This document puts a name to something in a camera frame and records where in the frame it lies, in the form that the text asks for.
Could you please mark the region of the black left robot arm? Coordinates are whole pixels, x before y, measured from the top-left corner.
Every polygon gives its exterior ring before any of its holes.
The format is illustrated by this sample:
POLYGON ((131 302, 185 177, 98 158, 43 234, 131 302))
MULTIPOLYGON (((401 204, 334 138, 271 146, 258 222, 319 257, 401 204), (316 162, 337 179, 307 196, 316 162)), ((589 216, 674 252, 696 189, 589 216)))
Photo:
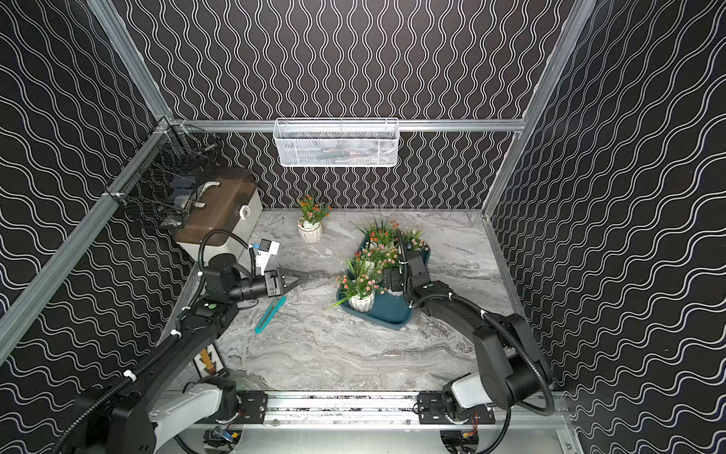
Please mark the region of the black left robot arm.
POLYGON ((234 321, 239 304, 283 296, 306 283, 307 272, 278 268, 246 270, 223 253, 199 262, 205 293, 177 318, 169 336, 112 385, 90 389, 73 406, 74 419, 55 453, 152 453, 166 443, 166 423, 153 404, 176 376, 234 321))

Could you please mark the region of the potted orange gypsophila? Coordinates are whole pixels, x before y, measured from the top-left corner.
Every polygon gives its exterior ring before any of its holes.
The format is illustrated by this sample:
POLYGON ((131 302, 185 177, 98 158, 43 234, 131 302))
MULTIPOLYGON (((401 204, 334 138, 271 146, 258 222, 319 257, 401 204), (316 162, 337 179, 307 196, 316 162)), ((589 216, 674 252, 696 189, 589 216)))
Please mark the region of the potted orange gypsophila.
POLYGON ((300 198, 298 206, 301 216, 297 225, 302 241, 308 244, 320 241, 323 237, 323 222, 330 216, 332 206, 319 201, 312 194, 300 198))

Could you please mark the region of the potted red gypsophila plant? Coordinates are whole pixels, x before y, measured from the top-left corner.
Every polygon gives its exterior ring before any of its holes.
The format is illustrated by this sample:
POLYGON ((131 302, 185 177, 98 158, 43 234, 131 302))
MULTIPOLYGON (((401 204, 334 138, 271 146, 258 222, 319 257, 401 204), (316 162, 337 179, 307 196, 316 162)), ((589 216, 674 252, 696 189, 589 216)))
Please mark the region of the potted red gypsophila plant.
POLYGON ((367 222, 357 223, 355 227, 364 235, 363 246, 367 249, 391 248, 398 245, 400 223, 397 221, 387 221, 379 217, 367 222))

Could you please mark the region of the teal plastic tray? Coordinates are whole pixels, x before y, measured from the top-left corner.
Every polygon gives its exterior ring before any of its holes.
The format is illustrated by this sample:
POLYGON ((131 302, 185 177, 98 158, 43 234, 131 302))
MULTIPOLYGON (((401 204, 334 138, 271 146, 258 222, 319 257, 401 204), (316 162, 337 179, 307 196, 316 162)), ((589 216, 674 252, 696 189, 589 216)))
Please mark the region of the teal plastic tray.
MULTIPOLYGON (((399 249, 402 255, 404 255, 403 238, 401 230, 398 230, 399 242, 396 248, 399 249)), ((363 242, 361 242, 355 255, 352 259, 360 258, 360 252, 364 249, 363 242)), ((408 300, 407 296, 395 296, 392 291, 386 291, 382 294, 376 295, 374 299, 374 306, 369 312, 360 313, 349 308, 347 304, 337 306, 344 312, 362 319, 366 322, 379 325, 391 330, 399 330, 404 327, 413 316, 413 304, 408 300)))

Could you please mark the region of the potted pink gypsophila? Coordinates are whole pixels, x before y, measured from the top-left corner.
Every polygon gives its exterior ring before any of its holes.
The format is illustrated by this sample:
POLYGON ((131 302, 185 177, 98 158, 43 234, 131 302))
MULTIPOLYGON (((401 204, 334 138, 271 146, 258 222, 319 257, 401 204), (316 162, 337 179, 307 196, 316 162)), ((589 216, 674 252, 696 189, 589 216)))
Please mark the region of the potted pink gypsophila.
POLYGON ((346 272, 337 278, 338 301, 332 308, 347 304, 357 312, 369 312, 376 295, 386 291, 382 279, 383 269, 379 262, 360 258, 348 260, 346 272))
POLYGON ((382 279, 386 270, 396 269, 403 258, 398 248, 394 246, 369 246, 360 252, 364 268, 369 276, 382 279))
POLYGON ((421 230, 402 231, 403 248, 405 251, 428 252, 429 245, 422 239, 421 230))

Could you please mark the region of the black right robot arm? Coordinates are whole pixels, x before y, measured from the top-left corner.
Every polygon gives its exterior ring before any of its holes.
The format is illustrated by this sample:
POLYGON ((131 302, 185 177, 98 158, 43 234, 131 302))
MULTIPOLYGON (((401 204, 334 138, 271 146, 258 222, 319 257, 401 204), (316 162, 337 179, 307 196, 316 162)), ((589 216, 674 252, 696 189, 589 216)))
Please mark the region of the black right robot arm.
POLYGON ((391 280, 411 309, 446 323, 474 346, 478 372, 442 389, 442 412, 449 419, 464 421, 475 408, 489 405, 553 414, 551 373, 524 317, 485 310, 434 281, 418 251, 400 253, 399 272, 391 280))

